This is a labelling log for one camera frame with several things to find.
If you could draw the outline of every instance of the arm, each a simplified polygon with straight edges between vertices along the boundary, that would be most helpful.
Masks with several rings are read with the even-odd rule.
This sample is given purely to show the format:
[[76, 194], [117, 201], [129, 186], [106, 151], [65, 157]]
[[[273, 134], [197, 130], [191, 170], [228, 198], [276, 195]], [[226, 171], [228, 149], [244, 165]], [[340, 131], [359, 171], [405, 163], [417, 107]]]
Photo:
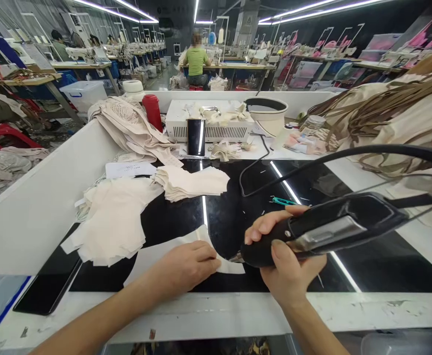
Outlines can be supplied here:
[[176, 247], [138, 280], [66, 325], [31, 354], [96, 354], [115, 333], [159, 303], [193, 289], [221, 262], [206, 242]]
[[[286, 206], [285, 211], [271, 212], [258, 218], [245, 234], [252, 244], [268, 234], [274, 225], [292, 215], [300, 215], [306, 206]], [[279, 303], [293, 334], [305, 354], [349, 355], [334, 334], [323, 323], [306, 298], [306, 289], [326, 265], [326, 255], [309, 258], [300, 264], [293, 251], [282, 241], [272, 243], [275, 267], [261, 268], [262, 278]]]

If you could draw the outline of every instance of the green shirt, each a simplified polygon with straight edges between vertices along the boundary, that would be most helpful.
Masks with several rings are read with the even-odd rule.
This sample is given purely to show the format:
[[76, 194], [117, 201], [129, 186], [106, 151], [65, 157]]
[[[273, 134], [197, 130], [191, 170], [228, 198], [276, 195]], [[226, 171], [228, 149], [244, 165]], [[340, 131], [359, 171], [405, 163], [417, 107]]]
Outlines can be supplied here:
[[55, 47], [55, 49], [57, 50], [60, 57], [62, 57], [63, 62], [72, 60], [67, 53], [66, 46], [63, 43], [60, 43], [58, 41], [53, 41], [52, 44]]
[[188, 75], [203, 74], [203, 65], [208, 61], [208, 56], [203, 48], [189, 48], [186, 51], [188, 60]]

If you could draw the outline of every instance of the handheld cutting tool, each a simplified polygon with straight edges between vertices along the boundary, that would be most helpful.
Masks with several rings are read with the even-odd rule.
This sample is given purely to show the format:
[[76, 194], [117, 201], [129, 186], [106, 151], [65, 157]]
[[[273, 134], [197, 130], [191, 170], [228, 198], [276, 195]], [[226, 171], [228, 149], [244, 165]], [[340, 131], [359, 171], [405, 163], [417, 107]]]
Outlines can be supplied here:
[[[242, 194], [243, 196], [252, 196], [301, 170], [318, 163], [337, 159], [340, 155], [349, 156], [370, 152], [394, 152], [422, 157], [432, 162], [432, 149], [429, 148], [407, 145], [384, 145], [383, 148], [378, 147], [380, 146], [358, 147], [347, 149], [352, 154], [343, 150], [321, 157], [250, 194], [246, 195], [241, 186]], [[310, 256], [322, 255], [330, 251], [355, 247], [391, 232], [409, 222], [411, 218], [403, 209], [429, 205], [432, 205], [432, 195], [429, 193], [394, 200], [387, 199], [375, 192], [351, 193], [313, 206], [300, 216], [293, 216], [280, 221], [268, 235], [262, 236], [259, 242], [252, 243], [251, 245], [242, 245], [240, 251], [230, 261], [245, 262], [254, 267], [272, 266], [274, 262], [271, 254], [271, 243], [274, 239], [280, 239], [285, 242], [299, 260]]]

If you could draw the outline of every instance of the right hand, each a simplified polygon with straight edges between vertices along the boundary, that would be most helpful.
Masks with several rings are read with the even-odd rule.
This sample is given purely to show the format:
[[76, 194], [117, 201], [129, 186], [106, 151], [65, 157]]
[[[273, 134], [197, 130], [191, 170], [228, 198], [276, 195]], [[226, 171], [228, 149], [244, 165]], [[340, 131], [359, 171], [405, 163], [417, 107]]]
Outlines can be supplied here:
[[[291, 215], [300, 215], [307, 209], [306, 206], [286, 206], [285, 211], [271, 212], [260, 217], [246, 231], [246, 244], [263, 238], [263, 234], [268, 234], [277, 222]], [[326, 265], [326, 255], [314, 256], [299, 263], [288, 245], [281, 240], [274, 240], [272, 258], [275, 266], [260, 268], [260, 274], [270, 293], [282, 308], [305, 305], [308, 285]]]

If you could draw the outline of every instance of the hair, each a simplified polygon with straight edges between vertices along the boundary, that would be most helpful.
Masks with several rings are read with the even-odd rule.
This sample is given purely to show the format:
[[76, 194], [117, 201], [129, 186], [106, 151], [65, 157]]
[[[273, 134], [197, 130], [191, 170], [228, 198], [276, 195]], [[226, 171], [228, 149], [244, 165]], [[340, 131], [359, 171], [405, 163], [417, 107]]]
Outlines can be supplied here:
[[58, 32], [57, 30], [53, 30], [52, 31], [52, 38], [55, 39], [55, 40], [61, 40], [61, 39], [63, 39], [61, 33]]
[[191, 45], [193, 47], [196, 47], [197, 45], [201, 44], [201, 36], [199, 33], [194, 33], [191, 37]]

